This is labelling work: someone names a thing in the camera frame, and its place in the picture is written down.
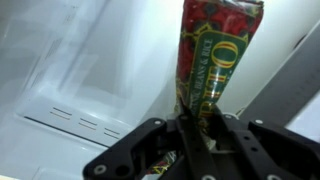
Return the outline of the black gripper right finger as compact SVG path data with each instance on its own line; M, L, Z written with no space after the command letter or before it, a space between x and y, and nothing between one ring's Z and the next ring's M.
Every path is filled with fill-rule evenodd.
M219 151L226 151L227 174L233 179L266 180L267 153L235 116L217 111L212 137Z

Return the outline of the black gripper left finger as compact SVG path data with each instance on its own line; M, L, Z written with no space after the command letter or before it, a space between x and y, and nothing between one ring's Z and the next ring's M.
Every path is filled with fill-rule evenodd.
M177 127L193 180L220 180L211 153L194 123L190 110L184 105L182 99L178 100L178 107L180 115L177 117Z

